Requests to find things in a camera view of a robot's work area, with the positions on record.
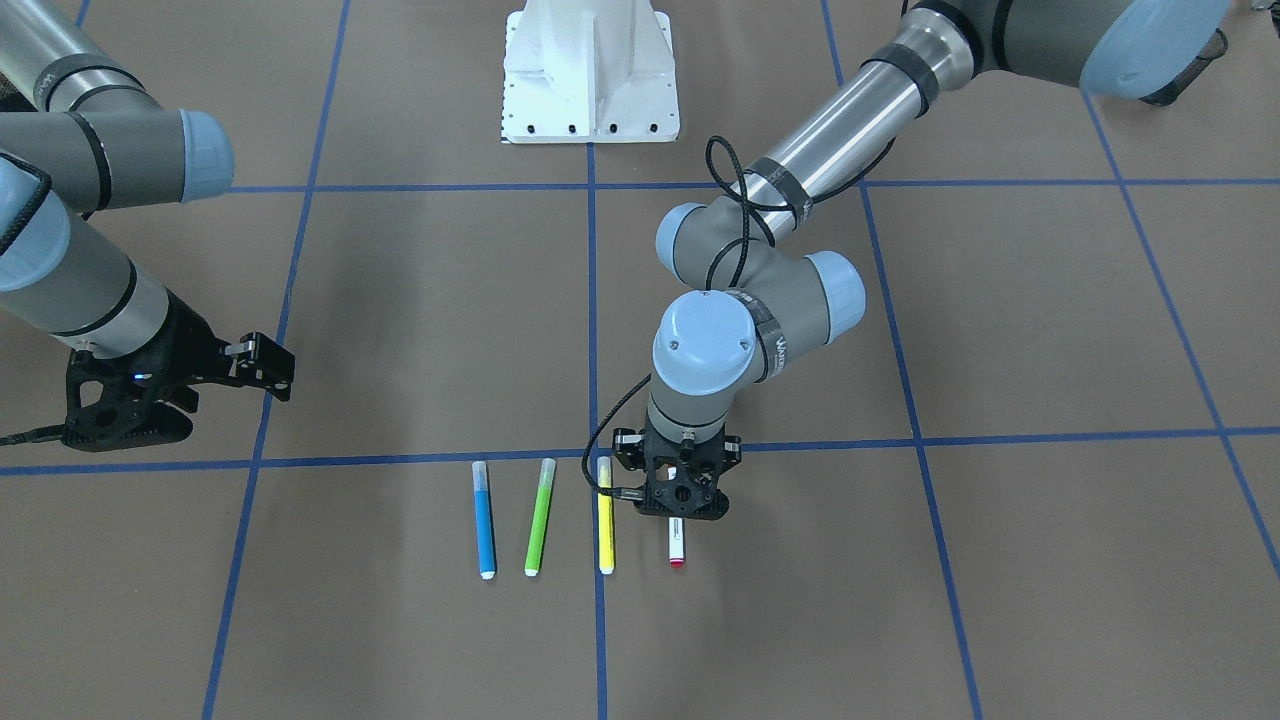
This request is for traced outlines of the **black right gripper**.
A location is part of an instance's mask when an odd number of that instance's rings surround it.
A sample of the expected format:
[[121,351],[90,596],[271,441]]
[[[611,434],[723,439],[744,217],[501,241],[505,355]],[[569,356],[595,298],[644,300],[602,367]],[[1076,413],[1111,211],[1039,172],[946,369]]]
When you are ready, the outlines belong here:
[[294,355],[270,336],[250,332],[230,343],[173,292],[160,331],[141,348],[99,359],[74,350],[67,369],[67,393],[79,404],[81,386],[101,384],[106,404],[197,404],[193,386],[215,383],[264,389],[285,402],[294,380]]

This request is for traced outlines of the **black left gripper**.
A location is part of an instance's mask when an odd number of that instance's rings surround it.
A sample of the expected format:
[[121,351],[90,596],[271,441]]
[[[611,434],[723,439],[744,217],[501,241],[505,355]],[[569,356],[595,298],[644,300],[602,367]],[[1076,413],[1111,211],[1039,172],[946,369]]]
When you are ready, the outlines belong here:
[[663,466],[676,466],[689,475],[695,471],[721,475],[735,468],[742,459],[741,439],[718,430],[714,437],[696,442],[690,433],[680,442],[645,427],[643,430],[618,428],[612,442],[614,459],[628,471],[644,471],[644,484],[637,488],[614,488],[612,496],[625,501],[639,501],[644,496],[646,479]]

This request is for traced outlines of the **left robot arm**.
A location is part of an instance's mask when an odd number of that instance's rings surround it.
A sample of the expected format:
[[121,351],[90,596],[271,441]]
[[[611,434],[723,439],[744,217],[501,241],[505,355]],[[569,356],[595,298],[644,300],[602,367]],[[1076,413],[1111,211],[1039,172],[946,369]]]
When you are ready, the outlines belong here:
[[710,202],[671,209],[655,233],[685,286],[652,341],[639,430],[612,454],[636,488],[584,473],[640,512],[721,518],[721,477],[741,459],[726,420],[736,395],[833,343],[864,316],[865,284],[845,256],[788,256],[781,243],[852,188],[914,120],[989,70],[1087,94],[1148,99],[1185,78],[1228,14],[1225,1],[919,1],[896,35],[773,149],[716,177]]

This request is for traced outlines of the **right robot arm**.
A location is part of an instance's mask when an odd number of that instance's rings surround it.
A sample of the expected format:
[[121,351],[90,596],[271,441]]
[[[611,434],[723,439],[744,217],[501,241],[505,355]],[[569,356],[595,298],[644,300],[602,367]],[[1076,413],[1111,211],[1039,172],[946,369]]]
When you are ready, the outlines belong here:
[[87,222],[224,195],[236,155],[205,111],[166,109],[49,1],[3,4],[3,307],[70,346],[105,395],[184,405],[195,383],[288,400],[294,357],[232,343]]

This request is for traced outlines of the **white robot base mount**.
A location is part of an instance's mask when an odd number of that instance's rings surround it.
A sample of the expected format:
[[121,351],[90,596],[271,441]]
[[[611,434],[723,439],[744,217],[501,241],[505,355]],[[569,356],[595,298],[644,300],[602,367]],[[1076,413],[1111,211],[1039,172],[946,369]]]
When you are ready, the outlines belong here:
[[649,1],[529,1],[506,19],[507,143],[666,143],[681,117],[671,19]]

